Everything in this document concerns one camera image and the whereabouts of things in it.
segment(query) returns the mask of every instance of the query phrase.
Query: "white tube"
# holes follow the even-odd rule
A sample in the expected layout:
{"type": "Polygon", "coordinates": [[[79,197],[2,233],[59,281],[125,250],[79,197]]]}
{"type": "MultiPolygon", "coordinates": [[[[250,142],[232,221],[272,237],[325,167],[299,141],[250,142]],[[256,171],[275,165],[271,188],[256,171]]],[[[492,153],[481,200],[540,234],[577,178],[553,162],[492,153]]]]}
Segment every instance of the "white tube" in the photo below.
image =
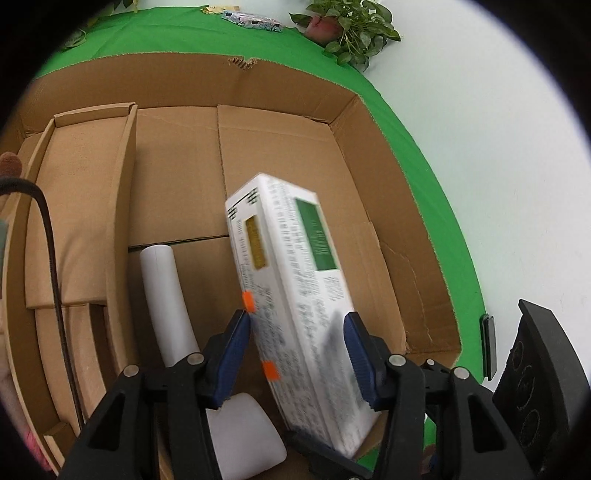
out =
{"type": "Polygon", "coordinates": [[[219,410],[207,410],[207,423],[223,480],[244,480],[287,457],[271,420],[247,393],[233,395],[219,410]]]}
{"type": "MultiPolygon", "coordinates": [[[[173,249],[153,245],[139,259],[150,318],[164,365],[170,367],[199,351],[178,281],[173,249]]],[[[254,398],[234,395],[218,410],[207,410],[213,449],[223,480],[244,480],[287,457],[269,417],[254,398]]]]}
{"type": "Polygon", "coordinates": [[[153,245],[139,254],[150,318],[165,367],[199,351],[189,321],[173,249],[153,245]]]}

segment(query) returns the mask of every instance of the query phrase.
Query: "orange sticker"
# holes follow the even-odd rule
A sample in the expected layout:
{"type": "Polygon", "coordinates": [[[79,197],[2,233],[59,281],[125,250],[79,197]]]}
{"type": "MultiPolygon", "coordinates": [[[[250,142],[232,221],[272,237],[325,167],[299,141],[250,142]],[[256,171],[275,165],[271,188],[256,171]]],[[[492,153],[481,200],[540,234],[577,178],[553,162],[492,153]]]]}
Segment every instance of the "orange sticker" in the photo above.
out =
{"type": "Polygon", "coordinates": [[[264,360],[262,363],[262,370],[265,372],[265,376],[269,382],[276,382],[277,380],[281,380],[281,375],[279,374],[279,370],[273,362],[270,360],[264,360]]]}
{"type": "Polygon", "coordinates": [[[244,308],[248,313],[255,313],[255,299],[248,290],[242,293],[242,302],[244,303],[244,308]]]}

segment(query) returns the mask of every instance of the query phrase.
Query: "black speaker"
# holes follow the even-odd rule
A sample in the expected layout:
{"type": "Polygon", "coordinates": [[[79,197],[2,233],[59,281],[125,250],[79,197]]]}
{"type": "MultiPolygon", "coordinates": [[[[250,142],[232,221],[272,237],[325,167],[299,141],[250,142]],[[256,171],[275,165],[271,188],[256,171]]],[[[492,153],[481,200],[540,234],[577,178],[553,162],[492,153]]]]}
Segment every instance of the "black speaker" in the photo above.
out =
{"type": "Polygon", "coordinates": [[[565,443],[589,383],[552,311],[525,300],[519,309],[519,330],[493,402],[537,473],[565,443]]]}

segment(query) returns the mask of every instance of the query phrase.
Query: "potted plant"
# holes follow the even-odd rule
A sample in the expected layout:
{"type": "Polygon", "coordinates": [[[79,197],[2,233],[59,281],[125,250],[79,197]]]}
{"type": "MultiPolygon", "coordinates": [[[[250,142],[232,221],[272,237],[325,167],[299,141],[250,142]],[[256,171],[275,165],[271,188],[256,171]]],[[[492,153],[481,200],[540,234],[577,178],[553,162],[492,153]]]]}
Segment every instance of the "potted plant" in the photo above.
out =
{"type": "Polygon", "coordinates": [[[350,63],[364,71],[388,40],[400,41],[390,10],[370,0],[314,0],[306,10],[315,15],[290,14],[291,20],[325,52],[336,55],[339,65],[350,63]]]}

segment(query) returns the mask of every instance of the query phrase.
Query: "white wall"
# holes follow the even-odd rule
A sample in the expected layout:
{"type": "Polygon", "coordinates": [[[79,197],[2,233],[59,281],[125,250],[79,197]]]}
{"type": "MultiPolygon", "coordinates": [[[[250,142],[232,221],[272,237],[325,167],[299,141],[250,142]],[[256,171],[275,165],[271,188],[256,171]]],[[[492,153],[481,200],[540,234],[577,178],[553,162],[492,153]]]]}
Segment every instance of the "white wall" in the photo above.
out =
{"type": "MultiPolygon", "coordinates": [[[[242,0],[289,22],[306,0],[242,0]]],[[[404,36],[366,72],[433,168],[495,316],[499,374],[524,298],[554,311],[591,374],[591,155],[543,66],[464,0],[383,0],[404,36]]],[[[156,5],[190,0],[141,0],[156,5]]]]}

